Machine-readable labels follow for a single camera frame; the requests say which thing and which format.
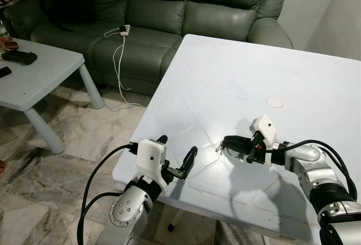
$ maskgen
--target white round sticker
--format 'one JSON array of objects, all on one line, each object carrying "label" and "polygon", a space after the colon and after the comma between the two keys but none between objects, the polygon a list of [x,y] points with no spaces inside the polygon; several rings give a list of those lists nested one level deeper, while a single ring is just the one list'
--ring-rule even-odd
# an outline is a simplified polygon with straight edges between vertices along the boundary
[{"label": "white round sticker", "polygon": [[274,108],[280,108],[283,106],[283,102],[281,101],[281,99],[276,97],[268,97],[267,103]]}]

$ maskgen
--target green leather sofa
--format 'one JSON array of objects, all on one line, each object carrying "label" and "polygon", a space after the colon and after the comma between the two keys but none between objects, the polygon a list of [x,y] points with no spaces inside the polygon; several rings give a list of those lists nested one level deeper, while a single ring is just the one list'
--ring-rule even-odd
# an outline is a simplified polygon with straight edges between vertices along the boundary
[{"label": "green leather sofa", "polygon": [[98,83],[118,86],[113,53],[122,38],[103,34],[130,24],[121,62],[121,81],[132,91],[152,95],[186,34],[292,48],[277,22],[284,0],[93,0],[96,22],[61,30],[42,13],[38,0],[5,10],[22,39],[82,53]]}]

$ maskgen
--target remote control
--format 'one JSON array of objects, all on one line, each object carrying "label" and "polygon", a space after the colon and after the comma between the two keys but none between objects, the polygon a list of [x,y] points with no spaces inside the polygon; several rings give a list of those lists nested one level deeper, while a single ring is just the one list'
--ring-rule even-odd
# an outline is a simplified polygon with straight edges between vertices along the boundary
[{"label": "remote control", "polygon": [[5,52],[1,54],[1,57],[4,60],[10,60],[10,61],[15,60],[17,62],[22,62],[26,65],[32,64],[38,58],[38,56],[35,53],[32,52],[26,53],[17,50],[10,50],[8,52]]},{"label": "remote control", "polygon": [[8,66],[5,66],[5,67],[0,69],[0,78],[4,77],[4,76],[7,76],[9,74],[11,74],[11,70],[10,70],[10,68]]}]

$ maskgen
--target white plastic table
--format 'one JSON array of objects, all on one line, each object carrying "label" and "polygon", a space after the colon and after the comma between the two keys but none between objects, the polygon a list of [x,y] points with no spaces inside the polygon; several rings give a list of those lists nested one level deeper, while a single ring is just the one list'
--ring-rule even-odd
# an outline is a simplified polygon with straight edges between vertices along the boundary
[{"label": "white plastic table", "polygon": [[[173,167],[199,148],[189,178],[171,183],[161,202],[290,243],[320,244],[317,215],[295,174],[215,149],[226,135],[250,137],[252,120],[266,114],[279,141],[334,147],[360,194],[360,77],[357,60],[186,35],[131,141],[166,134]],[[135,161],[128,152],[120,157],[113,171],[119,189],[136,175]]]},{"label": "white plastic table", "polygon": [[82,54],[20,39],[14,41],[19,44],[20,51],[33,52],[38,58],[30,65],[1,59],[0,68],[8,66],[12,73],[0,78],[0,106],[23,111],[50,150],[61,153],[65,149],[64,143],[33,106],[76,69],[80,71],[93,106],[101,108],[104,102],[84,65]]}]

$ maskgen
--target sofa armrest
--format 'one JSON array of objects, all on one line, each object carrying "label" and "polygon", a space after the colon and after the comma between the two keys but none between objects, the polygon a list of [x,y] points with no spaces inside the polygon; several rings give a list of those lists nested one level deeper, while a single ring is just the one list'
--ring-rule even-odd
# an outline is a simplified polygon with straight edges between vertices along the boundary
[{"label": "sofa armrest", "polygon": [[250,27],[247,42],[293,49],[287,33],[277,20],[266,17],[257,19]]},{"label": "sofa armrest", "polygon": [[30,40],[36,26],[49,21],[42,12],[39,0],[22,0],[5,9],[4,16],[21,39]]}]

